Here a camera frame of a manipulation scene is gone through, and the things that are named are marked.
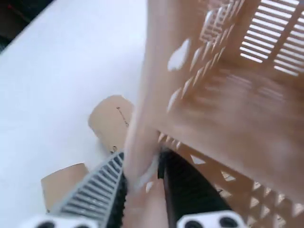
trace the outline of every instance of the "blurry object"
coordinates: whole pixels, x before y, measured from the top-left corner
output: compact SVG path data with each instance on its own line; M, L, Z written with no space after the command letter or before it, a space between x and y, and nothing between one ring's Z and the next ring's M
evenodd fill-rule
M52 0L2 0L0 2L0 52Z
M86 166L80 163L44 177L41 180L41 185L47 210L49 211L56 203L60 202L87 174Z
M0 53L6 48L6 46L9 44L9 40L0 37Z
M89 126L108 151L121 151L127 135L133 105L121 95L113 95L96 106Z
M53 0L8 0L12 10L27 22L31 22Z

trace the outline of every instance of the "white tabletop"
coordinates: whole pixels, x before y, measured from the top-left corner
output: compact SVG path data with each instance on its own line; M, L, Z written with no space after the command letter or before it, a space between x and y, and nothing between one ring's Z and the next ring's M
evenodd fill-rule
M56 0L0 55L0 224L44 213L40 179L104 157L87 120L136 99L145 0Z

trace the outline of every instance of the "slotted basket panel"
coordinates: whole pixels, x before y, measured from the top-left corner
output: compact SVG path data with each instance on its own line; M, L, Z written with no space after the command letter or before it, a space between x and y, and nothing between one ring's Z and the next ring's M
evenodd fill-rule
M126 149L140 154L158 135L155 142L186 144L304 203L304 4L148 4L140 100Z
M281 192L182 145L178 150L214 185L220 195L253 228L297 228L304 223L304 206Z

